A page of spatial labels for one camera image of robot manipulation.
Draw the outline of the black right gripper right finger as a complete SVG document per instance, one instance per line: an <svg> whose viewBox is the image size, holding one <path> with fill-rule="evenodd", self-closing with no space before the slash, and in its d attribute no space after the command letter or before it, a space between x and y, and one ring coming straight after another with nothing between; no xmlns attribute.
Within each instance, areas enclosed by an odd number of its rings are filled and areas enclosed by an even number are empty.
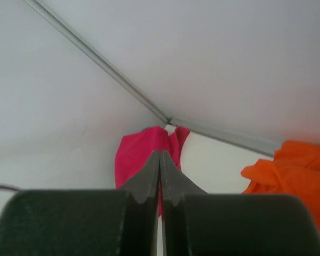
<svg viewBox="0 0 320 256"><path fill-rule="evenodd" d="M320 255L301 200L282 194L209 194L161 152L164 255Z"/></svg>

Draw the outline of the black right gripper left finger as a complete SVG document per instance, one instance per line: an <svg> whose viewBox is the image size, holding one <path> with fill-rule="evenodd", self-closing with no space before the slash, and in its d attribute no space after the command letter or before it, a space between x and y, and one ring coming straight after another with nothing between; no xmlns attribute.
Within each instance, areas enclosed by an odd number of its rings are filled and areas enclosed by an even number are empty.
<svg viewBox="0 0 320 256"><path fill-rule="evenodd" d="M0 255L156 255L160 153L118 189L24 190L0 215Z"/></svg>

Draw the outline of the orange t shirt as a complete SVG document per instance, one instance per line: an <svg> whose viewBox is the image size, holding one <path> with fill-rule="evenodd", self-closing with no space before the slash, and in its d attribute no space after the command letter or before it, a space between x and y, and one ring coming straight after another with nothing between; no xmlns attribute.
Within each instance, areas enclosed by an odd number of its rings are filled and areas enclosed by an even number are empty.
<svg viewBox="0 0 320 256"><path fill-rule="evenodd" d="M320 232L320 146L288 140L272 160L259 159L241 176L246 194L289 194L307 206Z"/></svg>

